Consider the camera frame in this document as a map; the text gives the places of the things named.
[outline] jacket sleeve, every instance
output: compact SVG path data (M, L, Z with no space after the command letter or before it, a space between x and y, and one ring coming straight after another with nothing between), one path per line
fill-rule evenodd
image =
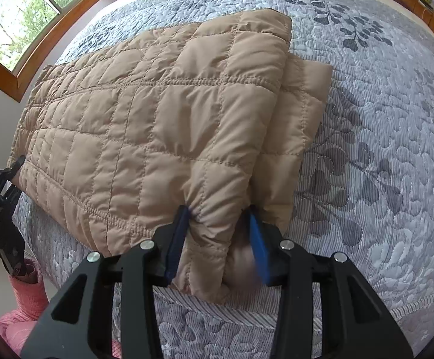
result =
M112 339L112 356L118 359L122 358L121 344L114 339Z
M13 347L11 342L8 340L8 336L6 335L6 330L10 325L20 323L23 321L32 321L32 320L27 314L25 314L20 309L15 309L0 317L0 335L3 338L3 340L6 342L6 344L11 346L11 348Z
M13 287L16 302L18 303L18 311L23 316L29 318L23 321L34 321L41 316L41 313L48 306L48 297L44 290L44 280L38 264L29 259L25 259L26 265L31 265L37 273L37 283L22 282L17 278L10 277L10 282Z

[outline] bed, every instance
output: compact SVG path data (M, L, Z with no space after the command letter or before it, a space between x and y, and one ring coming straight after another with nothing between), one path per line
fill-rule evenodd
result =
M334 67L287 237L312 253L346 252L416 355L434 336L434 35L419 18L391 0L118 0L57 63L151 28L266 7L292 18L290 52ZM26 195L13 219L57 287L89 251ZM166 358L268 356L277 289L231 293L225 305L155 294ZM119 287L114 302L119 338ZM316 302L314 356L321 326Z

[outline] tan puffer jacket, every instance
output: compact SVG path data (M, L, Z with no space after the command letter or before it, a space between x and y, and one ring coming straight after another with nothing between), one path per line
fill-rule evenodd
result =
M208 301L250 202L286 230L302 152L331 66L288 53L292 23L270 9L158 28L47 66L16 130L14 182L79 241L127 251L192 213L175 285ZM232 247L229 282L251 265Z

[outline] quilted stitching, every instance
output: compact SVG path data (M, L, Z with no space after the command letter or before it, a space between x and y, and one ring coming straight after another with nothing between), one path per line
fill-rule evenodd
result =
M60 287L68 279L90 251L64 231L27 195L23 194L20 198L13 222L23 232L30 248L35 251L35 258L41 261L43 271L56 287ZM268 356L277 308L269 314L247 314L245 311L223 306L214 309L206 302L200 302L191 296L181 297L172 290L155 292L154 301L166 358L178 358L184 351L198 358L204 357L206 346L215 344L212 340L215 335L228 331L229 327L237 336L258 336L257 341L248 346L248 350L252 352L250 357ZM414 352L419 352L434 334L434 301L410 303L392 310L392 315L408 341L412 342ZM195 318L206 320L204 328L192 322ZM183 331L194 330L195 332L190 334L183 334ZM120 339L120 285L116 287L114 296L113 337ZM235 334L221 336L216 346L228 346L234 338ZM172 341L172 346L168 345L169 340ZM313 340L315 357L321 352L321 320L316 318ZM229 352L227 357L234 358L234 355L237 353Z
M240 12L147 31L45 69L17 128L10 160L27 154L19 184L106 255L151 237L187 204L195 220L175 284L221 296L234 226L250 203L250 176L253 200L285 229L298 177L293 164L298 168L316 133L328 94L305 92L316 83L328 87L331 69L319 64L317 75L326 79L315 80L288 54L289 41L288 17ZM285 109L274 118L277 99ZM279 147L287 134L299 143L282 147L292 153L284 165L279 156L258 156L262 144ZM262 164L252 173L255 163ZM267 180L272 173L283 178ZM245 264L253 268L253 260Z
M434 79L425 71L427 69L434 74L434 39L392 8L373 0L299 0L301 4L292 1L294 0L139 0L88 26L69 45L61 61L70 61L84 52L99 49L103 45L113 45L153 27L190 20L202 21L242 9L272 7L290 13L293 20L293 40L290 51L306 59L331 63L335 67L329 106L323 123L325 129L319 130L315 146L324 147L321 143L332 133L338 132L340 138L333 139L332 143L348 151L352 155L352 160L358 158L361 148L362 154L366 152L365 157L373 158L375 166L378 161L387 157L393 158L391 164L397 171L403 168L403 164L414 167L404 168L405 181L404 188L401 189L404 212L399 213L400 218L397 220L393 221L391 215L391 220L385 218L373 221L372 212L375 208L378 208L379 212L384 212L386 209L384 198L383 201L368 206L365 203L357 206L349 204L335 209L336 218L340 220L369 218L368 222L360 223L364 230L358 245L346 247L342 244L340 226L337 222L324 227L328 232L309 235L311 228L295 218L289 236L313 252L326 255L343 247L371 281L388 308L398 309L403 304L411 304L434 293L434 206L431 206L434 204L434 177L429 177L428 173L434 172L434 89L431 89L434 87ZM322 8L312 5L312 2L330 7L331 11L338 14L341 13L331 5L339 9L349 7L349 16L345 16L345 19L361 15L370 18L371 21L378 21L384 26L383 36L391 40L393 47L384 42L375 42L376 44L370 43L369 48L359 46L356 52L343 48L342 40L345 37L339 29L342 25L334 24L331 20L328 25L323 25L314 20L319 16L316 15L316 10ZM349 104L349 98L355 104L348 108L343 107L342 104ZM382 120L384 124L381 124L376 117L376 108L373 104L375 99L378 99L378 106L387 104L384 108L385 112L388 114L398 112L400 117L391 120L390 124L387 117L386 121ZM427 105L422 104L421 99L424 99ZM416 107L408 110L409 104L414 104ZM421 112L422 106L428 110L428 113ZM362 130L363 136L355 135L354 131L359 129L357 126L353 127L350 120L354 122L361 120L365 126ZM345 131L338 130L338 121L342 128L346 128ZM393 123L399 124L401 129L386 134L385 129ZM411 140L401 140L400 134L411 137ZM398 153L393 151L395 147L388 147L384 140L380 140L384 136L388 139L398 139L401 145ZM348 143L352 138L356 142ZM385 150L378 149L380 142L382 147L386 147ZM423 154L427 156L425 161L421 158L421 154L417 153L418 147L426 147ZM329 161L333 158L325 154L325 150L319 150L318 154L312 152L305 154L302 167L303 180L310 182L314 179L313 174L317 170L318 161L325 160L331 163ZM350 167L348 164L345 167L338 161L335 163L337 171L345 168L348 170ZM334 173L327 178L332 185L331 192L328 195L316 196L316 200L321 205L328 206L334 196L343 195L343 189L346 189L347 198L351 202L357 198L360 190L356 187L361 184L359 174L360 172L355 169ZM393 184L399 185L402 176L403 174L395 172L392 175ZM308 182L302 185L302 189L305 189ZM415 209L425 200L431 202L429 205L422 205L426 212L431 212L431 216L422 220L421 213ZM29 225L23 224L21 228L26 228L25 231L33 234L33 238L39 238L39 241L33 242L33 249L40 252L42 256L40 260L50 266L49 271L53 277L61 279L62 275L66 276L70 271L69 265L75 264L76 260L81 260L76 258L73 252L66 256L67 249L74 249L69 234L60 232L60 228L53 220L40 218L34 210L31 214L27 213L27 205L19 208L20 215ZM328 224L324 219L319 223ZM43 233L49 232L53 235L43 236ZM407 238L404 233L411 233L412 237ZM403 243L405 243L404 249L410 247L410 251L401 254L399 250ZM418 254L411 251L412 244L419 247ZM389 264L393 260L393 254L396 262ZM266 309L276 309L276 304L272 307L265 297L253 294L252 298L265 304ZM248 309L258 308L250 300L249 303ZM230 304L242 308L242 298ZM318 315L319 310L315 309L314 312ZM237 317L238 314L233 311L233 315ZM418 314L409 314L399 323L403 327L408 324L418 325L418 328L407 333L417 353L434 334L434 307L424 308Z

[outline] window frame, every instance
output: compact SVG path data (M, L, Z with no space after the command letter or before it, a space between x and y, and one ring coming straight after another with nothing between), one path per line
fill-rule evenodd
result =
M10 71L0 63L0 90L17 102L21 102L31 80L39 67L63 37L63 35L99 0L72 0L65 7L55 5L60 13L56 15L33 40Z

